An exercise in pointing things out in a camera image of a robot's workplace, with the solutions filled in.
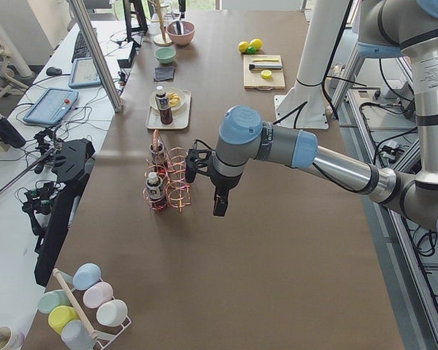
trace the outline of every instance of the green bowl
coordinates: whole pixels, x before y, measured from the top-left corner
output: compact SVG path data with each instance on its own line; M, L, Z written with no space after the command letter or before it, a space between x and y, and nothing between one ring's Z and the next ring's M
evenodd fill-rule
M175 49L173 47L161 47L155 51L154 56L163 64L172 63L175 58Z

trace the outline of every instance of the white desk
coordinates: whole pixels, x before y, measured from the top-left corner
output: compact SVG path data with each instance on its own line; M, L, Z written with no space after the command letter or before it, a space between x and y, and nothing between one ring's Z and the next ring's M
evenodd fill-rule
M118 64L113 55L118 45L110 41L110 37L123 38L125 33L125 23L112 22L93 22L97 30L97 37L101 45L102 52L107 55L107 63L113 78L118 77ZM64 74L69 74L72 68L71 56L73 53L74 41L78 33L75 26L62 41L42 72L37 76L36 82L47 77L45 70L49 66L61 68ZM45 88L68 88L69 77L56 77L39 83ZM114 110L104 89L92 87L79 89L80 96L75 103L75 107L86 105L90 100L97 99L89 104L93 108L86 124L78 125L70 130L68 140L81 139L83 137L93 142L96 152L101 149L106 130L114 115ZM44 89L33 86L25 96L21 98L22 103L34 103L44 93ZM24 125L16 118L23 118L29 106L18 107L10 116L9 121L17 128L26 140L30 140L42 128ZM82 113L75 116L77 110L71 111L64 118L65 122L71 119L79 119ZM23 155L20 149L10 148L8 152L0 152L0 160L15 160ZM19 174L26 167L24 158L18 161L0 162L0 188L10 179ZM16 330L27 334L31 326L34 314L36 313L37 301L40 299L44 288L38 286L34 280L34 267L37 261L37 254L34 247L37 237L31 231L28 215L21 211L21 203L15 198L15 192L20 187L28 189L36 187L36 181L55 180L55 174L51 173L49 167L45 167L40 175L33 171L28 172L23 178L16 182L11 188L0 195L0 326L7 324Z

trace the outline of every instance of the cup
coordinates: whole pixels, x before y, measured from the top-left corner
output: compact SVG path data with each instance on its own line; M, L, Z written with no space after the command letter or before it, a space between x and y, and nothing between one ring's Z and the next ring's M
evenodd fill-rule
M52 290L45 293L37 303L37 310L43 314L50 314L57 306L70 306L70 300L65 295L63 289Z
M0 327L0 350L13 350L23 345L24 334L8 326Z
M61 340L70 350L92 350L97 339L92 339L79 319L66 324L61 331Z
M81 265L73 276L73 286L78 290L86 290L101 279L101 269L98 265L88 262Z
M111 300L114 296L114 289L107 282L99 282L86 290L82 301L89 308L98 308L103 303Z
M73 319L79 319L79 316L74 308L71 306L57 306L50 312L47 319L49 326L52 327L58 334L66 326L68 322Z
M102 304L96 313L97 322L103 326L117 327L125 321L128 307L120 299L114 299Z

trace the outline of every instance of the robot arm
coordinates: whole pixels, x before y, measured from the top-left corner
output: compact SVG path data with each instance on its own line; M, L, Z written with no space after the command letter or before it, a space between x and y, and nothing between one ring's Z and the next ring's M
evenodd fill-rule
M187 156L187 181L203 174L216 187L214 215L225 215L229 190L238 185L247 161L256 159L299 168L368 195L438 232L438 1L364 0L361 10L361 54L393 57L401 48L411 57L422 171L378 169L318 146L312 133L263 122L257 111L236 106L224 117L216 149L195 146Z

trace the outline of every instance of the table surface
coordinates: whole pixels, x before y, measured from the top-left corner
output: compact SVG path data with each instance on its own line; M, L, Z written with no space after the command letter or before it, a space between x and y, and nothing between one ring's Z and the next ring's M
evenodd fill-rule
M114 54L116 52L114 50L117 49L118 45L111 42L110 39L113 34L112 39L123 38L125 22L93 22L93 26L97 28L98 41L106 55L111 75L117 77L118 64L115 60ZM78 27L75 26L36 77L35 82L48 78L45 71L49 66L61 68L64 74L70 73L72 69L71 57L77 33ZM68 88L68 81L68 76L62 76L40 82L39 86L33 86L28 90L19 104L36 102L45 91L43 88ZM83 113L78 114L78 110L69 112L64 118L63 126L58 131L58 135L68 140L90 139L96 152L99 152L114 110L109 99L105 97L104 89L92 87L79 89L79 92L80 96L74 106L90 106L92 113L91 115L86 114L88 118L85 123L71 124L72 120L83 122ZM19 106L8 117L10 123L26 140L32 140L33 136L42 129L35 125L24 125L20 121L29 107L29 105ZM65 133L67 125L70 130ZM29 142L24 148L32 151L35 146L33 142ZM21 149L14 148L10 148L7 152L0 152L0 188L26 168L25 158L16 160L23 155ZM28 160L32 163L34 158L29 157ZM40 175L36 175L33 171L28 172L0 195L0 325L8 324L25 334L31 326L36 313L37 301L42 296L44 288L36 285L34 280L34 266L37 261L34 247L37 237L31 232L29 218L21 211L21 203L15 197L15 193L20 188L35 188L38 181L55 180L55 174L50 170L50 167L45 167ZM21 200L24 200L23 194L24 190L21 190ZM38 215L38 220L42 222L43 219L41 215Z
M300 12L188 12L193 41L176 47L165 86L192 92L190 125L168 147L214 145L233 105L274 119L276 92L245 90L237 43L260 37L292 86L307 23ZM151 211L142 196L152 133L145 128L158 65L149 36L123 95L57 267L101 267L133 324L111 349L403 349L360 199L271 163L250 161L212 215L214 187L197 176L192 206ZM319 143L344 152L337 123ZM56 288L51 280L49 288ZM37 314L24 349L65 349Z

